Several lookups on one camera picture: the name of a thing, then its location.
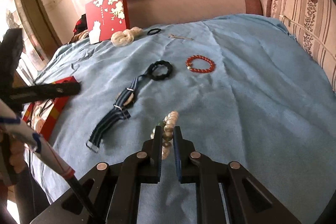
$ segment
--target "red bead bracelet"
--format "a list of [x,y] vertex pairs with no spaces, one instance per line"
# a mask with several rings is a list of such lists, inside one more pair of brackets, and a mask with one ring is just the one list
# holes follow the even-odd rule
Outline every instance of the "red bead bracelet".
[[[192,66],[193,66],[192,61],[195,60],[195,59],[202,59],[204,61],[207,61],[210,64],[210,68],[208,68],[208,69],[194,69],[194,68],[192,68]],[[211,59],[209,59],[205,56],[202,56],[202,55],[193,55],[193,56],[189,57],[187,59],[187,61],[185,62],[185,64],[187,65],[188,70],[190,70],[192,72],[198,72],[198,73],[209,73],[209,72],[214,71],[214,69],[216,67],[215,63]]]

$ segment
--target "red gift box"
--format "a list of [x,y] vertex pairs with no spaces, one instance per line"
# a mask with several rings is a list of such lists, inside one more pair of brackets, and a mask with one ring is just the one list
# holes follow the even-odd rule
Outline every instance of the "red gift box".
[[85,5],[90,43],[111,39],[113,33],[129,29],[126,0],[93,0]]
[[[53,82],[53,84],[59,84],[59,83],[65,83],[65,82],[77,82],[77,81],[73,76],[70,76],[70,77],[63,78],[61,80],[57,80]],[[43,137],[47,141],[68,99],[69,97],[60,97],[60,98],[53,99],[52,100],[53,106],[49,109],[50,110],[49,113],[45,113],[45,115],[47,115],[47,118],[45,119],[45,122],[39,133],[42,134]],[[31,117],[33,106],[34,106],[34,103],[30,103],[28,109],[25,112],[25,115],[22,118],[24,122],[27,122],[29,117]]]

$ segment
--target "light blue blanket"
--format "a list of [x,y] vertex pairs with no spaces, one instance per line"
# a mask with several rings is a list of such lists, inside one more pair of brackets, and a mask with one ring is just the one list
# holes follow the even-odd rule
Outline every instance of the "light blue blanket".
[[[315,222],[336,189],[336,97],[323,70],[276,19],[229,15],[155,27],[162,31],[126,47],[88,39],[65,45],[38,77],[50,83],[73,75],[82,84],[49,141],[76,176],[101,161],[122,162],[177,110],[177,125],[196,150],[215,161],[239,161],[303,224]],[[192,55],[212,59],[215,71],[188,71]],[[174,66],[172,76],[145,80],[131,118],[110,130],[99,154],[89,151],[85,142],[118,93],[157,60]],[[36,157],[33,173],[50,201],[68,189]],[[196,223],[195,188],[178,183],[173,151],[162,163],[161,182],[142,185],[138,223]]]

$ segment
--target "black hair tie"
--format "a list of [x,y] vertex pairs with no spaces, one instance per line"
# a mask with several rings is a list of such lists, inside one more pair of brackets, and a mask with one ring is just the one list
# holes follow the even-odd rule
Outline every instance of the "black hair tie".
[[[155,75],[153,75],[153,72],[158,68],[159,65],[165,66],[168,71],[165,74],[155,76]],[[161,60],[161,61],[157,61],[157,62],[151,64],[147,69],[146,75],[154,81],[160,81],[160,80],[163,80],[163,79],[169,77],[169,75],[172,73],[172,71],[173,71],[173,66],[169,62]]]
[[154,34],[157,34],[161,32],[161,29],[160,28],[154,28],[154,29],[151,29],[147,32],[147,35],[154,35]]

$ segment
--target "black handle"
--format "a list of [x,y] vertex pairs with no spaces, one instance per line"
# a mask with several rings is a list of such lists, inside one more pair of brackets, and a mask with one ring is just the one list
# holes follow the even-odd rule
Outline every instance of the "black handle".
[[11,142],[9,135],[3,134],[3,140],[0,142],[0,173],[6,186],[15,185],[18,182],[18,175],[14,167],[9,163],[11,156]]
[[80,83],[67,82],[0,89],[0,95],[1,99],[11,107],[13,103],[25,104],[59,97],[73,96],[77,95],[80,90]]

